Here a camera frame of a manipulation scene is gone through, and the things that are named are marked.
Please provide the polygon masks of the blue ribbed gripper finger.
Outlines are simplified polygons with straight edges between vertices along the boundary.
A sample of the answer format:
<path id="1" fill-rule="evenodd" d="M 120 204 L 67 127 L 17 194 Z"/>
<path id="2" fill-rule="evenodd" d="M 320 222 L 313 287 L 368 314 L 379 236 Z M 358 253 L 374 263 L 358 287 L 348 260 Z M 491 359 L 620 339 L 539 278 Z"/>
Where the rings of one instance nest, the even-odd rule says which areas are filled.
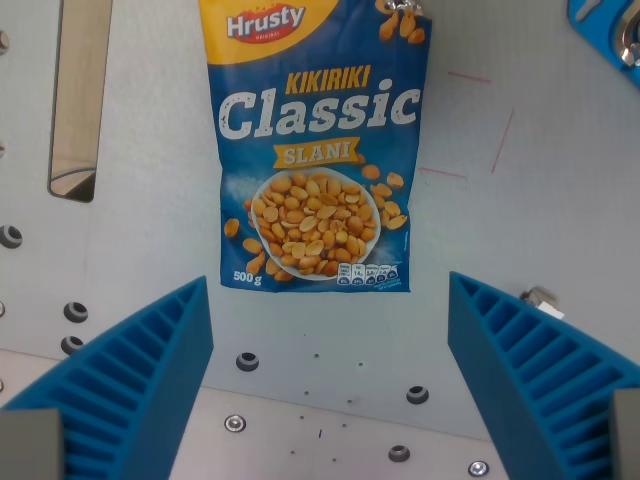
<path id="1" fill-rule="evenodd" d="M 2 409 L 59 412 L 66 479 L 166 479 L 213 349 L 199 277 L 81 346 Z"/>
<path id="2" fill-rule="evenodd" d="M 591 336 L 461 273 L 448 346 L 511 479 L 610 479 L 609 411 L 639 367 Z"/>

